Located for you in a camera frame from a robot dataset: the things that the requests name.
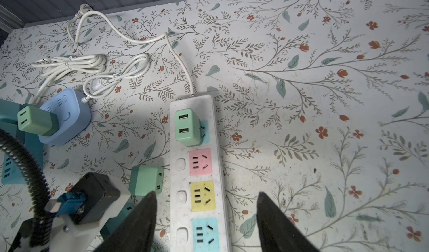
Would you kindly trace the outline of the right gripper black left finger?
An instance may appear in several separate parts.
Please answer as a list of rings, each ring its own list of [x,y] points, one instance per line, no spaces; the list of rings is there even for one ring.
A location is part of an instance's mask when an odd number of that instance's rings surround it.
[[[96,252],[152,252],[156,225],[157,201],[154,191],[148,193],[135,206]]]

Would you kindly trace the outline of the teal power strip with USB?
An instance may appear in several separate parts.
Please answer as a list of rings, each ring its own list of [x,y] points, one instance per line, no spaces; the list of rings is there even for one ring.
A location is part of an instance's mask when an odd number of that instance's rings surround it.
[[[20,165],[29,161],[29,155],[40,169],[43,168],[44,145],[39,141],[38,135],[19,129],[17,115],[22,109],[24,105],[1,100],[1,130],[10,135],[1,172],[1,182],[4,185],[25,183]]]

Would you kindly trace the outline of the blue square socket cube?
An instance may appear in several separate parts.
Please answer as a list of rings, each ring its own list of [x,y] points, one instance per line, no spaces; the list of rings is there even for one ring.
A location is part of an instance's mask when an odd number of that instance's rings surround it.
[[[90,123],[91,112],[88,104],[81,102],[84,94],[67,88],[40,109],[57,116],[59,130],[51,136],[39,136],[40,142],[47,145],[62,146],[81,133]]]

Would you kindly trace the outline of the teal plug cube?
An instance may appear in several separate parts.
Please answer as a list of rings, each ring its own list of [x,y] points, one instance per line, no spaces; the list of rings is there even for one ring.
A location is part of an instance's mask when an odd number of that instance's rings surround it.
[[[100,234],[103,240],[106,240],[116,229],[123,223],[123,221],[131,214],[135,206],[132,203],[126,203],[120,210],[116,217],[110,218],[103,228],[100,230]]]

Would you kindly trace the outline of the white long power strip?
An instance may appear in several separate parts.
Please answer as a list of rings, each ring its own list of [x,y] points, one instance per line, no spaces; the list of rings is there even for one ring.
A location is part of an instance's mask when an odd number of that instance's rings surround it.
[[[191,108],[200,119],[202,143],[175,139],[176,111]],[[232,250],[215,104],[209,94],[170,104],[170,249],[172,252]]]

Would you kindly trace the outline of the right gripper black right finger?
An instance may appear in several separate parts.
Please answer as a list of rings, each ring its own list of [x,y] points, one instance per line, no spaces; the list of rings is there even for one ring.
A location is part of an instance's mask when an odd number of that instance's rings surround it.
[[[264,252],[318,252],[264,192],[258,195],[257,223]]]

